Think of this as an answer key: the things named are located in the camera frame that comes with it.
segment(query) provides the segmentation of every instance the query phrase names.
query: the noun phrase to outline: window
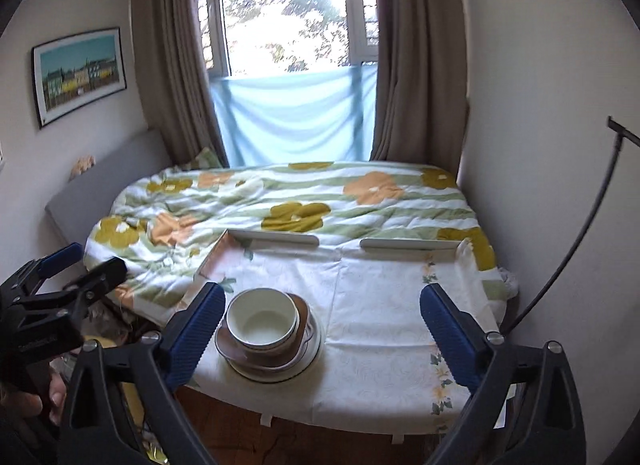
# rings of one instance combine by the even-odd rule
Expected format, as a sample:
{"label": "window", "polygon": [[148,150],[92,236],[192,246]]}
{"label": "window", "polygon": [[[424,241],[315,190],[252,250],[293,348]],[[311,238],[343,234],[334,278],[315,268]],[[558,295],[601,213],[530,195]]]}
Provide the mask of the window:
{"label": "window", "polygon": [[198,0],[213,76],[276,76],[378,59],[376,0]]}

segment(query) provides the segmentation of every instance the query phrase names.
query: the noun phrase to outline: blue cloth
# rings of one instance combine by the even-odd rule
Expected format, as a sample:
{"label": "blue cloth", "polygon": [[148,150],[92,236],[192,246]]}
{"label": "blue cloth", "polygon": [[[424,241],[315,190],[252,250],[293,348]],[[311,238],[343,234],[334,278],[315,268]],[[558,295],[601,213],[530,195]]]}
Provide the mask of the blue cloth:
{"label": "blue cloth", "polygon": [[368,160],[377,64],[210,81],[231,167]]}

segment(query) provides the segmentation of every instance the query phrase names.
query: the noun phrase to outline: hand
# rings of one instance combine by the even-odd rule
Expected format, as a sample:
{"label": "hand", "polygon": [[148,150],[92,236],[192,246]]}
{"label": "hand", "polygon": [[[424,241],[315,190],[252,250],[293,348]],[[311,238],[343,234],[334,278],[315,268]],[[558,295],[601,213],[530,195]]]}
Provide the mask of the hand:
{"label": "hand", "polygon": [[[51,382],[49,384],[51,410],[49,419],[53,424],[60,425],[65,407],[66,385],[57,372],[52,368],[49,368],[49,370],[51,372]],[[27,444],[37,448],[37,438],[22,419],[38,416],[42,411],[42,400],[38,395],[31,395],[18,391],[14,387],[6,387],[4,385],[0,388],[0,392],[0,405],[6,410],[9,422]]]}

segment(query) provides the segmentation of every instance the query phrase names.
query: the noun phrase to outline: striped bedding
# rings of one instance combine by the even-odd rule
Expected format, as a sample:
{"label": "striped bedding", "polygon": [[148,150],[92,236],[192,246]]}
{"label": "striped bedding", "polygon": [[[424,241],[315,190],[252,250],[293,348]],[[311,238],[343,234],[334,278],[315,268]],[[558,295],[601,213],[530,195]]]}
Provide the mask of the striped bedding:
{"label": "striped bedding", "polygon": [[510,299],[494,251],[452,175],[394,162],[317,162],[212,169],[204,152],[128,186],[95,225],[85,265],[114,255],[129,278],[115,301],[166,323],[226,228],[311,233],[338,247],[364,237],[470,238],[484,291],[501,319]]}

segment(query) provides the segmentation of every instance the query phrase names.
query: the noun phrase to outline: tree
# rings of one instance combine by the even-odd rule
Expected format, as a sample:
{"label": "tree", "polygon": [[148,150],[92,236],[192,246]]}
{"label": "tree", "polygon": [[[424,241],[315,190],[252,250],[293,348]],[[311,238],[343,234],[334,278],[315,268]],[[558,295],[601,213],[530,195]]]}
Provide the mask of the tree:
{"label": "tree", "polygon": [[[320,41],[316,48],[316,60],[330,57],[334,47],[337,47],[340,51],[338,65],[349,64],[346,19],[331,0],[224,0],[226,25],[232,28],[257,18],[262,8],[271,4],[283,4],[283,15],[295,15],[304,20],[305,26],[300,35]],[[274,62],[279,63],[285,58],[290,61],[288,71],[308,69],[305,60],[295,55],[286,57],[283,45],[265,44],[265,47],[271,51]]]}

